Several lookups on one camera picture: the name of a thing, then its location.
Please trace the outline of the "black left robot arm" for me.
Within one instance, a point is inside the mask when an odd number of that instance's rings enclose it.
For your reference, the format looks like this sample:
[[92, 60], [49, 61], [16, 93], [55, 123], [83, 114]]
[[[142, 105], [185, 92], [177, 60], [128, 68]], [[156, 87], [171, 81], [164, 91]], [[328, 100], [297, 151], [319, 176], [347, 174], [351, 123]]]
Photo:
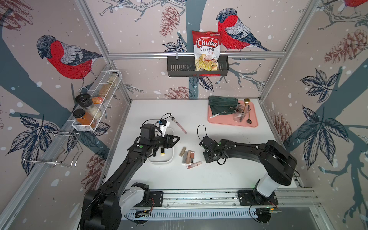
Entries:
[[116, 230], [123, 215], [137, 204], [148, 203], [148, 185], [135, 183], [129, 190], [125, 188], [135, 172], [159, 148], [173, 148], [180, 140], [178, 136], [164, 133], [157, 136], [155, 133], [159, 130], [154, 124], [144, 124], [114, 174], [97, 190], [91, 189], [85, 194], [79, 222], [81, 230]]

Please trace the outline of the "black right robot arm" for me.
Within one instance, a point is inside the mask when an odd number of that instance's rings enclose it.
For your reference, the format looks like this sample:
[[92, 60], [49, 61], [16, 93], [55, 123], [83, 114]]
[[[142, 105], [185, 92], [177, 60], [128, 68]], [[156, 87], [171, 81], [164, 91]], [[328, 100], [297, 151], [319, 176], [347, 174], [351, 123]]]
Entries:
[[296, 158], [274, 140], [262, 144], [245, 144], [226, 139], [216, 142], [205, 136], [199, 145], [205, 150], [203, 155], [207, 163], [217, 162], [220, 165], [220, 159], [228, 158], [261, 163], [266, 174], [256, 183], [253, 191], [258, 203], [270, 200], [280, 186], [289, 186], [296, 172]]

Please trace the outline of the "tan lipstick tube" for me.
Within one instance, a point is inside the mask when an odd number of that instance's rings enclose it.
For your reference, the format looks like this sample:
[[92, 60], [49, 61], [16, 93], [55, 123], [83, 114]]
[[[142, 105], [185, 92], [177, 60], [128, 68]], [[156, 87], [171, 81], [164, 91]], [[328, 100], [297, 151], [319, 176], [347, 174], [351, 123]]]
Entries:
[[191, 151], [188, 150], [187, 151], [187, 155], [186, 155], [186, 164], [190, 164], [191, 163]]

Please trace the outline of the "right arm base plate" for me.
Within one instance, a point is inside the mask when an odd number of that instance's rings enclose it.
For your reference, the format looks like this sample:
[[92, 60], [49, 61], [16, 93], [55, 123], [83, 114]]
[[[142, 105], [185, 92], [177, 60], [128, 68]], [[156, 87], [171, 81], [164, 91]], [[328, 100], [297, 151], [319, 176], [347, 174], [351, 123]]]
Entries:
[[275, 192], [270, 197], [264, 197], [256, 190], [245, 189], [238, 190], [237, 197], [240, 202], [240, 206], [278, 206], [278, 200]]

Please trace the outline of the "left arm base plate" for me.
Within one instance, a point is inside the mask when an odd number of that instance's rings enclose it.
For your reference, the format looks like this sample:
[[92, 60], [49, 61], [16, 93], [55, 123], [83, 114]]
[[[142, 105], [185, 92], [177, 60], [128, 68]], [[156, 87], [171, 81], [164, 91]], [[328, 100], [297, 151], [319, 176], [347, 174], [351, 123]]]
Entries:
[[162, 207], [163, 206], [163, 191], [150, 191], [148, 201], [144, 204], [144, 207]]

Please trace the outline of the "silver lipstick tube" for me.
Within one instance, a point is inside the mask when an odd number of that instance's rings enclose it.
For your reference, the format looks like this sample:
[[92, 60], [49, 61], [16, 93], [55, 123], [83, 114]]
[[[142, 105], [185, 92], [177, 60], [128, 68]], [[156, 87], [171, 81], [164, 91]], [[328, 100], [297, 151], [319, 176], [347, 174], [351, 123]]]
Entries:
[[183, 160], [182, 160], [182, 164], [186, 165], [186, 161], [187, 161], [187, 156], [188, 156], [188, 151], [186, 151], [183, 155]]

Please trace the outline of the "white rectangular storage box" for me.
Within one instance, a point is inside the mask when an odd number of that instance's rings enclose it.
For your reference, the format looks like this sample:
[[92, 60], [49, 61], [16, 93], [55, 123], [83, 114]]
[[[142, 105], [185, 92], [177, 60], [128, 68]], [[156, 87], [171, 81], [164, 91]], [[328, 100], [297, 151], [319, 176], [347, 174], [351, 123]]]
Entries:
[[156, 156], [155, 157], [150, 156], [148, 158], [148, 162], [152, 164], [168, 164], [173, 159], [173, 152], [174, 152], [174, 147], [170, 149], [165, 148], [165, 155], [161, 156], [161, 148], [158, 148]]

